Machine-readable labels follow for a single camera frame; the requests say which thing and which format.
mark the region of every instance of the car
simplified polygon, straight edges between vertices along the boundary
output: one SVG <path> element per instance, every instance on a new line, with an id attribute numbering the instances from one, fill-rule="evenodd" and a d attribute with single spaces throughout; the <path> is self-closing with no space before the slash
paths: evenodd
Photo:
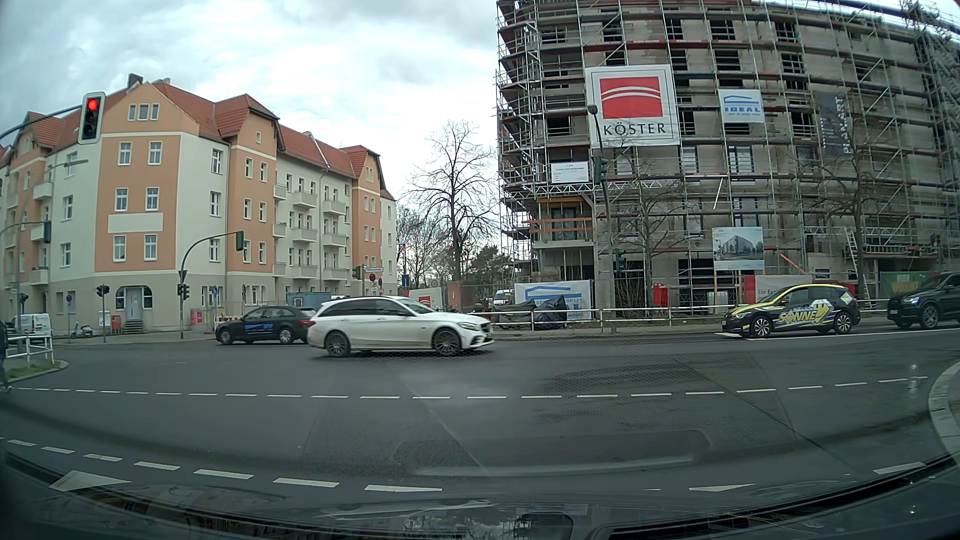
<path id="1" fill-rule="evenodd" d="M 887 319 L 902 330 L 914 323 L 930 330 L 943 319 L 960 322 L 960 272 L 937 274 L 916 290 L 891 296 L 887 301 Z"/>
<path id="2" fill-rule="evenodd" d="M 327 302 L 310 319 L 307 342 L 333 357 L 353 351 L 433 349 L 454 356 L 493 343 L 490 321 L 435 311 L 403 296 Z"/>
<path id="3" fill-rule="evenodd" d="M 775 331 L 815 330 L 850 333 L 860 324 L 856 299 L 843 285 L 791 285 L 768 294 L 756 304 L 735 307 L 724 315 L 724 332 L 770 337 Z"/>
<path id="4" fill-rule="evenodd" d="M 310 317 L 299 307 L 264 306 L 258 307 L 243 317 L 226 321 L 217 326 L 214 335 L 223 345 L 234 341 L 253 343 L 254 341 L 275 340 L 289 345 L 296 340 L 306 343 L 306 329 Z"/>

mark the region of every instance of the black suv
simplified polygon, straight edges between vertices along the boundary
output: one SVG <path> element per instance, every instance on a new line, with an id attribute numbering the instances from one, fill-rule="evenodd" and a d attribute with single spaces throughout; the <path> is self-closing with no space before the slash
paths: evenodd
<path id="1" fill-rule="evenodd" d="M 913 323 L 924 330 L 937 328 L 941 319 L 960 322 L 960 272 L 937 274 L 917 290 L 891 296 L 887 318 L 903 330 Z"/>
<path id="2" fill-rule="evenodd" d="M 215 335 L 224 345 L 234 340 L 245 343 L 275 340 L 289 345 L 296 340 L 306 343 L 306 325 L 310 322 L 299 307 L 258 307 L 235 321 L 227 321 L 217 327 Z"/>

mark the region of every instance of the black car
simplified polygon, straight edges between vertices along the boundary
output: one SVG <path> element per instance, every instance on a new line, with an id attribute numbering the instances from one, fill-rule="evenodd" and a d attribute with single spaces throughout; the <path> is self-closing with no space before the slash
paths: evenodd
<path id="1" fill-rule="evenodd" d="M 960 272 L 937 274 L 917 290 L 890 297 L 887 318 L 903 330 L 913 323 L 920 328 L 937 328 L 942 319 L 960 322 Z"/>
<path id="2" fill-rule="evenodd" d="M 723 318 L 723 331 L 770 337 L 775 331 L 815 330 L 848 333 L 860 324 L 856 299 L 843 285 L 791 285 L 756 304 L 735 307 Z"/>
<path id="3" fill-rule="evenodd" d="M 306 343 L 306 328 L 310 322 L 299 307 L 258 307 L 235 321 L 227 321 L 217 327 L 215 335 L 224 345 L 234 341 L 275 340 L 289 345 L 296 340 Z"/>

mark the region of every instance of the orange and white building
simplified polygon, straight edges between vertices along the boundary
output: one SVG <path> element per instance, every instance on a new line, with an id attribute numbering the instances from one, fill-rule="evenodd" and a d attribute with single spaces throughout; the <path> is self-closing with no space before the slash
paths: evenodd
<path id="1" fill-rule="evenodd" d="M 356 199 L 363 182 L 352 149 L 283 126 L 248 94 L 213 102 L 134 74 L 108 95 L 97 144 L 76 144 L 78 124 L 78 112 L 45 119 L 0 150 L 5 226 L 53 222 L 50 244 L 41 226 L 0 238 L 4 319 L 15 313 L 19 281 L 29 297 L 24 312 L 50 313 L 57 332 L 74 321 L 97 326 L 96 287 L 104 283 L 107 315 L 125 331 L 176 329 L 184 254 L 202 238 L 236 231 L 244 232 L 242 251 L 232 235 L 190 250 L 184 311 L 236 316 L 283 303 L 286 292 L 362 294 L 350 269 L 360 260 L 360 222 L 369 219 Z M 75 160 L 88 162 L 58 166 Z M 379 160 L 372 162 L 377 182 L 369 191 L 381 204 L 389 193 Z M 390 223 L 378 225 L 378 246 L 381 237 L 394 241 Z M 394 258 L 394 276 L 383 281 L 396 291 Z"/>

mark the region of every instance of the building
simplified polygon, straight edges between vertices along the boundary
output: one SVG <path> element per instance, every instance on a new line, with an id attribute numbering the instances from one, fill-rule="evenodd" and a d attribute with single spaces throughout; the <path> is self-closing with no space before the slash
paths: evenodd
<path id="1" fill-rule="evenodd" d="M 669 285 L 673 306 L 705 305 L 714 287 L 735 298 L 734 272 L 714 271 L 715 227 L 762 227 L 767 274 L 862 280 L 868 295 L 882 272 L 956 268 L 960 25 L 910 2 L 803 6 L 498 0 L 502 229 L 517 279 L 594 280 L 600 307 L 642 305 L 620 293 L 640 280 Z M 608 143 L 605 199 L 588 172 L 590 68 L 654 65 L 670 74 L 677 141 Z M 758 121 L 725 122 L 725 90 L 758 90 Z M 838 140 L 853 141 L 844 163 Z M 872 202 L 859 224 L 828 208 L 847 188 L 869 193 L 856 195 Z"/>
<path id="2" fill-rule="evenodd" d="M 98 326 L 102 283 L 123 331 L 176 329 L 184 256 L 184 310 L 205 324 L 286 292 L 362 294 L 348 152 L 283 126 L 250 95 L 212 102 L 135 74 L 107 96 L 97 144 L 77 145 L 78 125 L 78 112 L 41 120 L 0 153 L 5 225 L 53 223 L 50 244 L 41 225 L 2 236 L 5 318 L 18 284 L 23 312 L 49 312 L 57 332 Z"/>

